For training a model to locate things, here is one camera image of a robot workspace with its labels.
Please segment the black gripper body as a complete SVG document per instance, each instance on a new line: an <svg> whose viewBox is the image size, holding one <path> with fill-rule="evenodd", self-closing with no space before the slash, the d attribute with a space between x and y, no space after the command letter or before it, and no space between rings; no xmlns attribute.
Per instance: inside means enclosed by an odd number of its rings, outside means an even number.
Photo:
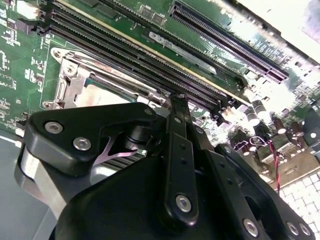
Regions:
<svg viewBox="0 0 320 240"><path fill-rule="evenodd" d="M63 209L56 240L236 240L213 186L194 172L199 217L194 226L162 221L164 164L142 159L78 193Z"/></svg>

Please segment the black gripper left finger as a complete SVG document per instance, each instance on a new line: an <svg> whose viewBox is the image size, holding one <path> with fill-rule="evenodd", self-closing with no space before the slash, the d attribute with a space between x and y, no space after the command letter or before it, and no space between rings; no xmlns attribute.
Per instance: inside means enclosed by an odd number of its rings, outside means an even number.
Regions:
<svg viewBox="0 0 320 240"><path fill-rule="evenodd" d="M199 216L194 147L183 94L153 110L142 102L50 110L24 126L15 178L57 221L74 196L130 165L163 162L161 219L177 228Z"/></svg>

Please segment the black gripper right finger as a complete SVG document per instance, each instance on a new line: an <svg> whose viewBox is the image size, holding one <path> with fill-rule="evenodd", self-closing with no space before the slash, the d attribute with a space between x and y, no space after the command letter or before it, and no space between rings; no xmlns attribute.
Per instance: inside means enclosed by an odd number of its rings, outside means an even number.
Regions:
<svg viewBox="0 0 320 240"><path fill-rule="evenodd" d="M186 240L313 240L308 224L227 144L213 147L184 107L195 146L198 223Z"/></svg>

